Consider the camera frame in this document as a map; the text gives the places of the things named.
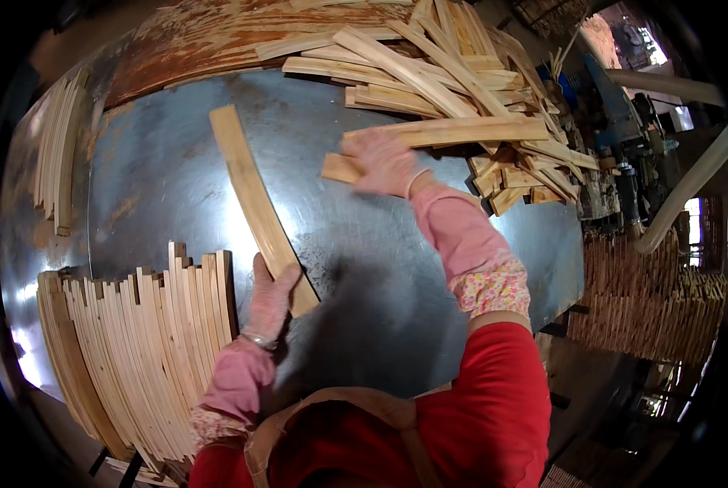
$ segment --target floral sleeve cuff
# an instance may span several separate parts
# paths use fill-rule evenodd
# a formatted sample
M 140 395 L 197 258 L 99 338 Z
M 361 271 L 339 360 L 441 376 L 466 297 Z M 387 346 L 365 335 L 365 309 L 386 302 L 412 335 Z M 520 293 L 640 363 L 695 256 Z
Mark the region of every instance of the floral sleeve cuff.
M 475 318 L 487 312 L 508 310 L 529 320 L 529 290 L 526 268 L 511 252 L 494 262 L 450 280 L 449 288 L 459 308 Z
M 191 438 L 199 452 L 204 446 L 222 439 L 240 436 L 248 438 L 254 429 L 251 423 L 197 406 L 191 409 Z

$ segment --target apron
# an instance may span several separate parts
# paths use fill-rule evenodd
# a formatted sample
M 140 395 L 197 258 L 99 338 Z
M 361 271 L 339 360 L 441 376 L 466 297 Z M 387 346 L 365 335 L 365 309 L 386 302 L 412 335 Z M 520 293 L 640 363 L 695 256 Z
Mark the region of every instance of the apron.
M 450 384 L 442 385 L 427 394 L 448 390 Z M 399 431 L 404 446 L 410 455 L 418 480 L 424 488 L 441 488 L 432 459 L 428 456 L 423 440 L 417 432 L 417 415 L 415 401 L 402 400 L 382 391 L 357 386 L 340 386 L 324 388 L 304 398 L 297 404 L 277 412 L 267 418 L 255 430 L 244 445 L 244 459 L 253 477 L 255 488 L 269 488 L 269 456 L 272 448 L 285 434 L 285 424 L 294 415 L 309 405 L 322 401 L 346 401 L 361 410 L 375 415 L 377 418 Z

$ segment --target red shirt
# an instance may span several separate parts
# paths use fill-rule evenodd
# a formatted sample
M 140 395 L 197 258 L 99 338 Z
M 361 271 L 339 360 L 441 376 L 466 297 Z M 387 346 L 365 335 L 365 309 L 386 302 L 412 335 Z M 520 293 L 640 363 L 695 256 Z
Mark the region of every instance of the red shirt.
M 422 396 L 418 431 L 445 486 L 537 486 L 548 456 L 551 405 L 532 335 L 511 322 L 467 341 L 451 390 Z M 305 408 L 272 452 L 272 488 L 337 468 L 391 486 L 420 486 L 398 431 L 346 402 Z M 242 451 L 202 449 L 191 488 L 252 486 Z

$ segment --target metal table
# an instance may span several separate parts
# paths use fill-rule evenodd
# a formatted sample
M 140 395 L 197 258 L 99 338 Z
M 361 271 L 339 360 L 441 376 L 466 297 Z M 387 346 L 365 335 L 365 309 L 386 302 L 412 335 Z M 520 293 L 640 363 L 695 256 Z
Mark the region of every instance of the metal table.
M 272 204 L 322 301 L 291 322 L 267 413 L 323 386 L 408 397 L 454 378 L 466 319 L 408 203 L 352 194 L 348 185 L 318 176 L 344 131 L 400 120 L 344 108 L 341 87 L 265 70 L 196 81 L 105 113 L 89 175 L 85 166 L 74 170 L 72 236 L 53 238 L 57 246 L 37 246 L 24 231 L 41 225 L 27 192 L 2 212 L 4 302 L 13 336 L 28 338 L 39 386 L 59 395 L 30 294 L 46 268 L 78 266 L 80 274 L 123 279 L 136 266 L 167 268 L 169 240 L 186 242 L 197 261 L 230 249 L 237 317 L 247 326 L 257 248 L 209 123 L 209 112 L 227 104 L 237 106 Z M 420 157 L 439 180 L 467 190 L 462 158 Z M 34 166 L 35 153 L 10 157 L 7 181 L 20 172 L 30 180 Z M 519 201 L 491 223 L 529 272 L 537 330 L 582 294 L 575 208 Z

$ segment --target hand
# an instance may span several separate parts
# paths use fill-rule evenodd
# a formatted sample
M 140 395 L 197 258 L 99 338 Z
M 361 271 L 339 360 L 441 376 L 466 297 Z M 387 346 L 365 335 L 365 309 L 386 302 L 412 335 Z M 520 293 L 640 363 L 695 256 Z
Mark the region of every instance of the hand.
M 253 301 L 250 306 L 250 323 L 244 337 L 273 343 L 280 336 L 285 317 L 288 315 L 291 290 L 301 277 L 301 268 L 293 264 L 272 280 L 261 253 L 253 258 Z
M 430 169 L 417 165 L 414 151 L 379 129 L 362 131 L 357 137 L 342 141 L 342 151 L 356 158 L 359 170 L 364 172 L 354 186 L 359 191 L 409 199 L 413 182 L 421 175 L 431 175 Z

